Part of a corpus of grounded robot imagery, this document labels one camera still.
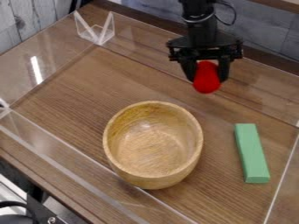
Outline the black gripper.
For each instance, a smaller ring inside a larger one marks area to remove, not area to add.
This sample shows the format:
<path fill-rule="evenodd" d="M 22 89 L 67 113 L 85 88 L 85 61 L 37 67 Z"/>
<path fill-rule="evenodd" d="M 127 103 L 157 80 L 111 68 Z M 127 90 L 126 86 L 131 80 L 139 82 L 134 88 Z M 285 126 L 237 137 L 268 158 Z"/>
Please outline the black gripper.
<path fill-rule="evenodd" d="M 170 61 L 181 62 L 190 82 L 194 82 L 198 61 L 220 60 L 218 76 L 225 82 L 230 77 L 230 62 L 244 58 L 244 40 L 222 31 L 216 18 L 185 20 L 185 36 L 167 41 Z"/>

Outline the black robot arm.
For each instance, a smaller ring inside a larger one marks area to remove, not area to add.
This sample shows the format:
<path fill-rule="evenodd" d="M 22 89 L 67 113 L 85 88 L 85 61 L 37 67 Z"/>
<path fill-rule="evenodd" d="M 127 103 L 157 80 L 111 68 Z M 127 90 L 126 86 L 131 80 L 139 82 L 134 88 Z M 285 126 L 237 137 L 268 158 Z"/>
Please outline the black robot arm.
<path fill-rule="evenodd" d="M 217 77 L 225 82 L 230 77 L 230 64 L 244 58 L 244 39 L 218 28 L 216 4 L 225 0 L 180 0 L 182 20 L 188 34 L 167 41 L 170 61 L 177 61 L 190 81 L 196 81 L 198 62 L 217 60 Z"/>

